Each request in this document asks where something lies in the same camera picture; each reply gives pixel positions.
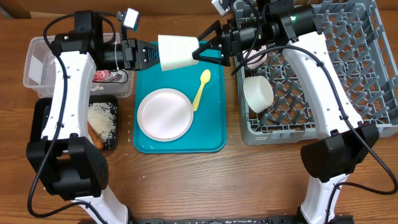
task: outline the gray metal rack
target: gray metal rack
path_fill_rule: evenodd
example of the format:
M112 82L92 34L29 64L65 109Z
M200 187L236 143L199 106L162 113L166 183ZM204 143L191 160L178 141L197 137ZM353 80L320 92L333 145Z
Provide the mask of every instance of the gray metal rack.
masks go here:
M398 132L397 67L374 0L313 4L322 19L329 55L351 103L365 123L376 123L382 138ZM235 3L239 22L249 6ZM272 106L262 113L250 110L243 95L246 77L263 75L274 90ZM248 145L294 143L316 138L311 109L301 86L282 54L271 53L252 70L237 73L242 140Z

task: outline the teal placemat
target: teal placemat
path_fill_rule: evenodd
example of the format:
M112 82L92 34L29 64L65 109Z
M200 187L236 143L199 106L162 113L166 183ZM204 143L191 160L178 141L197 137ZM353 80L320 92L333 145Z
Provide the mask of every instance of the teal placemat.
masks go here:
M203 55L221 57L215 50L207 50ZM141 101L149 93L172 88L185 94L193 102L200 86L200 75L206 69L211 79L205 85L199 108L193 114L190 129L179 139L158 142L148 138L137 123L137 110ZM224 68L212 63L199 62L198 65L162 72L160 64L137 72L136 107L134 118L133 143L144 153L176 152L216 152L221 150L227 140Z

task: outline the plastic bin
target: plastic bin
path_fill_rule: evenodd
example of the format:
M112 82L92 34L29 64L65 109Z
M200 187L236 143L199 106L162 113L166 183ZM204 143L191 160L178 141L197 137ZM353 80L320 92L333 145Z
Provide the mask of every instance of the plastic bin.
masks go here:
M322 20L329 56L345 92L367 124L376 124L380 137L398 133L398 71L374 0L322 0L312 5ZM250 8L235 2L238 21ZM250 110L243 96L246 77L263 75L274 89L272 106ZM248 145L294 143L316 138L315 124L302 88L282 54L271 53L256 69L237 73L242 140Z
M113 34L104 34L104 41L112 38ZM49 36L52 42L55 36ZM39 94L40 98L51 98L55 84L55 57L44 42L43 37L34 37L29 44L24 69L24 86L31 88ZM132 92L134 72L127 71L129 80L120 83L92 83L90 95L114 95L128 97Z

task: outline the wooden table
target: wooden table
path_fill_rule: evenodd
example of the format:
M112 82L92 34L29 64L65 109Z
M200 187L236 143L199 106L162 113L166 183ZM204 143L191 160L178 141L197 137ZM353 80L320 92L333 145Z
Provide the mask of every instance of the wooden table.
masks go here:
M382 20L395 58L398 32L395 11ZM157 40L157 34L197 36L219 16L143 17L139 32L130 37ZM32 218L26 201L35 172L25 156L36 92L22 84L25 56L31 38L41 36L49 19L0 22L0 223L76 223L89 216L72 208L46 219ZM72 29L72 20L57 24L50 35ZM295 214L307 190L308 174L297 144L247 146L240 136L236 78L225 71L228 142L215 154L142 154L132 142L133 94L119 99L118 148L106 153L109 185L136 218L244 218ZM380 139L374 150L398 175L398 140ZM368 156L350 181L389 190L391 180ZM48 212L66 204L50 196L40 183L34 208ZM380 196L344 187L336 213L354 215L357 223L397 223L398 195Z

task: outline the white plate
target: white plate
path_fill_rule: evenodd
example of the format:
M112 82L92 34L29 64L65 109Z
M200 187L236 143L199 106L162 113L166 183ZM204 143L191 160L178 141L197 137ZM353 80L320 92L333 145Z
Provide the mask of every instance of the white plate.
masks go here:
M156 141L173 141L183 136L193 121L193 108L180 91L160 89L149 93L137 111L138 126Z

